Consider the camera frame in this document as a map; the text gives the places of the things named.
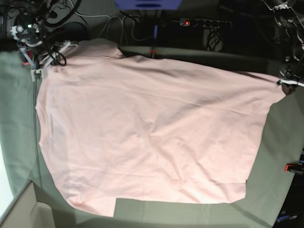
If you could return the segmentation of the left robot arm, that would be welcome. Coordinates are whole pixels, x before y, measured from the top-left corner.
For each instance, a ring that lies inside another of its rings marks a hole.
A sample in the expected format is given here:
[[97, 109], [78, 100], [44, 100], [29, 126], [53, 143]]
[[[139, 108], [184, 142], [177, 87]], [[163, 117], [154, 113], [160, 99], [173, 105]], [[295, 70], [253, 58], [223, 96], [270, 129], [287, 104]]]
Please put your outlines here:
[[302, 0], [265, 0], [273, 12], [275, 23], [286, 32], [290, 55], [294, 63], [280, 71], [277, 82], [286, 95], [304, 86], [304, 2]]

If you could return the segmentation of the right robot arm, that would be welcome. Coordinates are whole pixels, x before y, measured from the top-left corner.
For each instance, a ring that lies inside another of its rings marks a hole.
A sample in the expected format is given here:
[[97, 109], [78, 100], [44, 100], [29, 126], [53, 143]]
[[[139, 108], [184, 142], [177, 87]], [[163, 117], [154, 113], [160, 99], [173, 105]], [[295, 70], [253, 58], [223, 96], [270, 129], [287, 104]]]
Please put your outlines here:
[[47, 68], [52, 66], [65, 66], [67, 64], [64, 54], [70, 48], [76, 48], [78, 42], [55, 40], [61, 33], [49, 32], [48, 28], [58, 28], [70, 19], [78, 10], [80, 0], [77, 0], [71, 11], [59, 22], [49, 23], [47, 19], [55, 16], [52, 6], [56, 0], [30, 0], [22, 12], [17, 16], [16, 25], [10, 28], [10, 33], [17, 41], [18, 53], [21, 54], [25, 65], [30, 65], [31, 79], [46, 78]]

